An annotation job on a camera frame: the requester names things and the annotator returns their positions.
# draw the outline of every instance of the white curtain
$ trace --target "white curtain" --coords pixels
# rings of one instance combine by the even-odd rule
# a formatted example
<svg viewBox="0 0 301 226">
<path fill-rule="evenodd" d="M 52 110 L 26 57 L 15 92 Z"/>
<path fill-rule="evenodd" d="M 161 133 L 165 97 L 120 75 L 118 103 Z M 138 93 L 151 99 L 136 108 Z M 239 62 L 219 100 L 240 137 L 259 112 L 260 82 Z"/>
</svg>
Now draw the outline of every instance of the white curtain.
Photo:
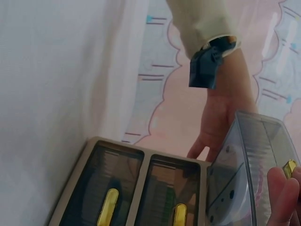
<svg viewBox="0 0 301 226">
<path fill-rule="evenodd" d="M 41 226 L 89 137 L 130 119 L 147 0 L 0 0 L 0 225 Z"/>
</svg>

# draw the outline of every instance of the gold latch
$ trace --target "gold latch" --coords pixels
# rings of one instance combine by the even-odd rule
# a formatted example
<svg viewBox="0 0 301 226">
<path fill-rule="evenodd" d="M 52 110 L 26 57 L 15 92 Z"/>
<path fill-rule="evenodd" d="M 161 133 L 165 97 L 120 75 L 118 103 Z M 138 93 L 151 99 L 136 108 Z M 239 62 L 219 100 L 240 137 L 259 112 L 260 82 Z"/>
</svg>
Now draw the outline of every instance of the gold latch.
<svg viewBox="0 0 301 226">
<path fill-rule="evenodd" d="M 110 226 L 113 212 L 117 204 L 118 196 L 119 191 L 115 188 L 111 188 L 107 192 L 107 196 L 105 197 L 103 203 L 102 211 L 100 212 L 100 216 L 97 221 L 97 226 Z"/>
<path fill-rule="evenodd" d="M 284 165 L 284 167 L 282 167 L 287 179 L 292 177 L 293 170 L 296 167 L 297 167 L 296 161 L 291 160 L 291 159 Z"/>
</svg>

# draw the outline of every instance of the compartment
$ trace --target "compartment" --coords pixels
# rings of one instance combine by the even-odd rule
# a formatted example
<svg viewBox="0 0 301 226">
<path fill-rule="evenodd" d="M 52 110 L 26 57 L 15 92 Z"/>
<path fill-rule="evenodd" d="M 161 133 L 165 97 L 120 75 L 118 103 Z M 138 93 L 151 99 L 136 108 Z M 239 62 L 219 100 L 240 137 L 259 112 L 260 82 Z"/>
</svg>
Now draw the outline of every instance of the compartment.
<svg viewBox="0 0 301 226">
<path fill-rule="evenodd" d="M 237 112 L 208 169 L 206 213 L 211 225 L 266 225 L 271 214 L 267 173 L 290 159 L 300 164 L 281 121 Z"/>
<path fill-rule="evenodd" d="M 144 153 L 135 149 L 98 142 L 74 188 L 60 226 L 97 226 L 103 221 L 110 226 L 125 225 L 143 157 Z"/>
<path fill-rule="evenodd" d="M 154 155 L 135 226 L 196 226 L 199 191 L 200 165 Z"/>
</svg>

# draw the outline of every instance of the transparent plastic case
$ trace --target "transparent plastic case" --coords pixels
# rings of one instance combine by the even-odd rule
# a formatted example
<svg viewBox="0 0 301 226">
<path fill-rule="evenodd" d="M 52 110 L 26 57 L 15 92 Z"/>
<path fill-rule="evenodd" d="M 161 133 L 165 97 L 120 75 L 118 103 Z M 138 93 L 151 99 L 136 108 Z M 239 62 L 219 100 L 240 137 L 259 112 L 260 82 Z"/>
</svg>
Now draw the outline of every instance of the transparent plastic case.
<svg viewBox="0 0 301 226">
<path fill-rule="evenodd" d="M 210 225 L 266 225 L 271 214 L 267 173 L 289 160 L 300 164 L 281 121 L 237 112 L 207 172 L 206 214 Z"/>
<path fill-rule="evenodd" d="M 91 139 L 50 226 L 263 226 L 267 172 L 300 165 L 276 119 L 237 112 L 211 165 L 101 137 Z"/>
<path fill-rule="evenodd" d="M 144 153 L 122 151 L 98 142 L 94 147 L 68 202 L 60 226 L 98 225 L 110 189 L 118 191 L 112 226 L 125 225 Z"/>
<path fill-rule="evenodd" d="M 135 226 L 172 226 L 179 204 L 186 207 L 185 225 L 197 225 L 200 175 L 197 163 L 153 155 Z"/>
</svg>

